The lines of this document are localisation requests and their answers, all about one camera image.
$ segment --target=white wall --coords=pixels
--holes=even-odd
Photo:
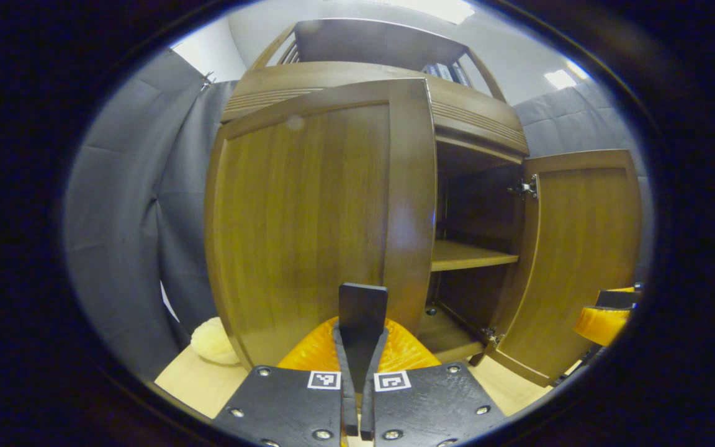
[[[241,79],[246,71],[244,60],[236,49],[227,17],[221,17],[173,45],[202,74],[213,71],[209,79],[218,82]]]
[[[227,22],[247,67],[294,22],[323,17],[369,18],[426,29],[468,45],[496,77],[511,105],[555,91],[544,74],[567,70],[565,58],[484,6],[474,9],[476,14],[453,25],[411,9],[361,0],[263,0],[231,12]],[[469,71],[468,75],[474,84],[479,84],[479,74]],[[484,86],[480,89],[487,93]]]

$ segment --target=ceiling light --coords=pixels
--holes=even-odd
[[[372,3],[400,6],[429,14],[432,17],[459,25],[465,18],[474,15],[474,10],[463,0],[368,0]]]
[[[553,73],[545,73],[545,79],[554,85],[557,90],[562,90],[562,88],[575,87],[575,79],[567,74],[567,71],[556,70]]]
[[[573,71],[576,76],[578,76],[579,79],[587,79],[590,77],[589,74],[587,74],[586,71],[583,71],[581,67],[578,67],[572,60],[568,60],[567,62],[567,68],[570,68],[570,71]]]

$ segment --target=cabinet door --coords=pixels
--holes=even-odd
[[[488,354],[545,386],[591,343],[573,327],[601,289],[630,286],[639,248],[639,187],[627,150],[524,161],[537,198],[524,204],[519,261],[494,318],[499,345]]]
[[[316,91],[220,129],[206,257],[243,365],[276,364],[337,315],[343,282],[386,286],[388,318],[417,331],[434,237],[434,148],[424,79]]]

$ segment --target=screw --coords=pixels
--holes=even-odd
[[[313,432],[313,436],[320,441],[325,441],[326,439],[332,438],[333,434],[327,430],[316,430]]]
[[[399,439],[402,436],[402,430],[388,430],[382,435],[383,438],[393,441],[394,439]]]

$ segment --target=light wooden floor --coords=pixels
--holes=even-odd
[[[469,370],[506,416],[524,409],[552,389],[532,384],[489,357]],[[211,363],[187,347],[159,374],[156,385],[208,418],[215,418],[246,376],[247,371],[241,365]],[[369,446],[374,442],[349,438],[349,445]]]

